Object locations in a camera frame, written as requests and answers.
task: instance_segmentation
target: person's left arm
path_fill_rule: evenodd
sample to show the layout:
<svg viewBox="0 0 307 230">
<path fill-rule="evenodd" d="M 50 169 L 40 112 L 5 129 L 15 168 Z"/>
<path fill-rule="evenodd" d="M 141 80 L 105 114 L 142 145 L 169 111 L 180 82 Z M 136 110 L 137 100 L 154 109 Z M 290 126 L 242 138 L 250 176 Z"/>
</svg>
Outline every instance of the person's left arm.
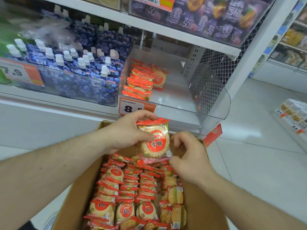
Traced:
<svg viewBox="0 0 307 230">
<path fill-rule="evenodd" d="M 95 160 L 106 153 L 152 141 L 136 121 L 156 119 L 136 111 L 107 127 L 0 162 L 0 229 L 15 230 L 35 216 Z"/>
</svg>

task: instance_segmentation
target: person's right arm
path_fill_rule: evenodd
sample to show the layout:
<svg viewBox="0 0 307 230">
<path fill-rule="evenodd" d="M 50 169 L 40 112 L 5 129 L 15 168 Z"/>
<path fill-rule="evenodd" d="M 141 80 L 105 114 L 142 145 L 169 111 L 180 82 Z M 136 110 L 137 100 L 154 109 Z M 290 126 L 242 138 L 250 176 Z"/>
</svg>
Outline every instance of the person's right arm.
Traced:
<svg viewBox="0 0 307 230">
<path fill-rule="evenodd" d="M 170 164 L 184 180 L 198 185 L 214 199 L 239 230 L 307 229 L 307 225 L 282 210 L 229 182 L 212 168 L 202 144 L 189 132 L 172 136 L 174 146 L 186 153 L 174 156 Z"/>
</svg>

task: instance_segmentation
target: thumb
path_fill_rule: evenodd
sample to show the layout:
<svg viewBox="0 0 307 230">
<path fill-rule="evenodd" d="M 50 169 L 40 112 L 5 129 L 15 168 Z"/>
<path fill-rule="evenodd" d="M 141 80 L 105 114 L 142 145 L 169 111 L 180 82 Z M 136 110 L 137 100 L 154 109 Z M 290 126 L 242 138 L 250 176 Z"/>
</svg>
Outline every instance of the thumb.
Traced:
<svg viewBox="0 0 307 230">
<path fill-rule="evenodd" d="M 138 130 L 138 141 L 150 142 L 154 140 L 154 135 L 148 131 Z"/>
<path fill-rule="evenodd" d="M 178 175 L 182 176 L 184 174 L 184 166 L 185 163 L 180 157 L 172 156 L 169 160 L 169 163 L 174 168 L 174 170 L 178 173 Z"/>
</svg>

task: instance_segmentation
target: person's right hand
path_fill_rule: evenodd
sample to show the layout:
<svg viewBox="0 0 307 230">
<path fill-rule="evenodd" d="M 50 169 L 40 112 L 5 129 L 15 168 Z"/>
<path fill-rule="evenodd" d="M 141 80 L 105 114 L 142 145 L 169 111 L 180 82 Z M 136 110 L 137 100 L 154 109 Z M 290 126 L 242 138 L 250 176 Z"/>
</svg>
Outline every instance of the person's right hand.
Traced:
<svg viewBox="0 0 307 230">
<path fill-rule="evenodd" d="M 204 185 L 207 179 L 216 172 L 212 168 L 204 146 L 190 132 L 182 131 L 171 137 L 175 148 L 186 148 L 186 153 L 180 159 L 173 156 L 169 162 L 179 177 L 198 186 Z"/>
</svg>

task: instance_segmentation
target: person's left hand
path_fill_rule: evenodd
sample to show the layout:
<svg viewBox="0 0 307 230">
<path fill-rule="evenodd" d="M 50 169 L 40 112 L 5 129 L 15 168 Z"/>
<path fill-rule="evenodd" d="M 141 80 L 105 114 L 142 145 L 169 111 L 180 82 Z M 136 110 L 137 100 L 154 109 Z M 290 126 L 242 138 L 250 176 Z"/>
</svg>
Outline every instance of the person's left hand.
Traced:
<svg viewBox="0 0 307 230">
<path fill-rule="evenodd" d="M 100 129 L 105 134 L 107 153 L 115 153 L 121 148 L 130 147 L 138 141 L 153 141 L 154 135 L 137 128 L 140 119 L 155 120 L 158 116 L 147 110 L 138 110 L 127 114 L 107 127 Z"/>
</svg>

